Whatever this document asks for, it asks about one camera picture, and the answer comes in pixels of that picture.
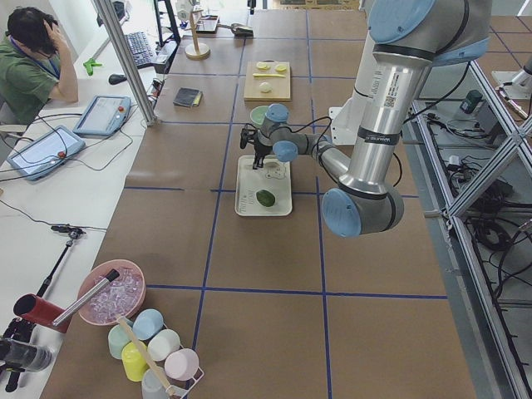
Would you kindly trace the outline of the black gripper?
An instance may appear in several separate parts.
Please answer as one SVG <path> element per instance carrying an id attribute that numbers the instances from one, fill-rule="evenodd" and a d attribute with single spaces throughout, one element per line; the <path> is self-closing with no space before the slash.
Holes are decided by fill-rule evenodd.
<path id="1" fill-rule="evenodd" d="M 239 147 L 243 150 L 247 145 L 251 145 L 254 148 L 254 162 L 252 164 L 252 169 L 256 170 L 258 167 L 264 167 L 264 157 L 266 155 L 273 154 L 273 147 L 271 145 L 266 145 L 262 142 L 262 131 L 246 123 L 240 131 Z"/>

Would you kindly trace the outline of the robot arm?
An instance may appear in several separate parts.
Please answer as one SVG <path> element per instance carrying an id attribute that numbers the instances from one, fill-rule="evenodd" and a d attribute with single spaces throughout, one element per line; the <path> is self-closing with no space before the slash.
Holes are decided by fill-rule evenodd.
<path id="1" fill-rule="evenodd" d="M 244 127 L 240 146 L 254 148 L 255 169 L 268 155 L 290 162 L 312 156 L 336 182 L 321 212 L 340 237 L 394 228 L 404 213 L 398 191 L 385 181 L 406 114 L 434 67 L 470 62 L 488 48 L 490 1 L 376 1 L 368 41 L 376 61 L 351 156 L 323 135 L 300 134 L 286 106 L 273 103 L 256 128 Z"/>

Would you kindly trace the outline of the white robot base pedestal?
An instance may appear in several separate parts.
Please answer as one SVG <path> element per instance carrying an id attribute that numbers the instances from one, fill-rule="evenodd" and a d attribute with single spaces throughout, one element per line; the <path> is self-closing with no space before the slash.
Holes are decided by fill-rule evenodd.
<path id="1" fill-rule="evenodd" d="M 332 142 L 335 145 L 355 143 L 366 104 L 377 94 L 382 72 L 378 70 L 376 59 L 372 54 L 374 46 L 371 33 L 367 31 L 352 95 L 342 107 L 329 109 L 329 116 L 332 118 Z"/>

